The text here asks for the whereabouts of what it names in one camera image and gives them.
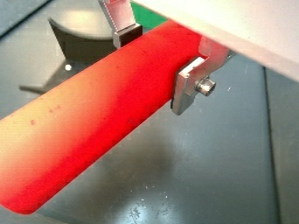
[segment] red rod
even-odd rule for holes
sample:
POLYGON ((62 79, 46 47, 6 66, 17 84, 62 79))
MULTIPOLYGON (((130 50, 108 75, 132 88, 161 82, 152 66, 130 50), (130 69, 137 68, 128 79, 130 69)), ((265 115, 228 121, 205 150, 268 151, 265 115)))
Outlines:
POLYGON ((0 121, 0 204, 29 214, 169 101, 200 35, 169 21, 0 121))

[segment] white panel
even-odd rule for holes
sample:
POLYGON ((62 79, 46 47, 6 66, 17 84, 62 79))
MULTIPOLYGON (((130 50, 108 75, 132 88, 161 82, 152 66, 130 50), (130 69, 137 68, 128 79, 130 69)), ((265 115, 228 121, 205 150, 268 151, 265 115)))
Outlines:
POLYGON ((299 81, 297 0, 134 0, 299 81))

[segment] red plastic bar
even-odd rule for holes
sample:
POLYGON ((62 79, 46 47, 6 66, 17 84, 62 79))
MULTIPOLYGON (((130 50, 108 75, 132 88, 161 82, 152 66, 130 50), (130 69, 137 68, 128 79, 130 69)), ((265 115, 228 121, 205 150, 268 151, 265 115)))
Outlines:
POLYGON ((169 101, 198 43, 164 23, 0 121, 4 207, 32 213, 169 101))

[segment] metal clamp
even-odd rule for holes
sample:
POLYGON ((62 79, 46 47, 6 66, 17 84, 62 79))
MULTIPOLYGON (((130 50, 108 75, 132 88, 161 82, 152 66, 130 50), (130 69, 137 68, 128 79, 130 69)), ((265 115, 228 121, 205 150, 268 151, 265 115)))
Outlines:
POLYGON ((129 0, 98 0, 112 28, 113 45, 120 48, 142 35, 142 26, 136 23, 129 0))
POLYGON ((194 95, 208 96, 216 87, 209 75, 232 58, 234 53, 210 39, 201 37, 200 57, 196 58, 177 73, 172 96, 172 112, 180 115, 192 105, 194 95))

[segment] bolt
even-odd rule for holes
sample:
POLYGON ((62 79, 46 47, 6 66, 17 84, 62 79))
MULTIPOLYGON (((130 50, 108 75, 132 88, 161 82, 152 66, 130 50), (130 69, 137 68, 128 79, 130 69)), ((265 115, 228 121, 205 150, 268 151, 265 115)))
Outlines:
POLYGON ((214 87, 216 87, 216 82, 213 82, 209 78, 204 78, 198 80, 194 84, 194 90, 205 96, 209 96, 214 87))

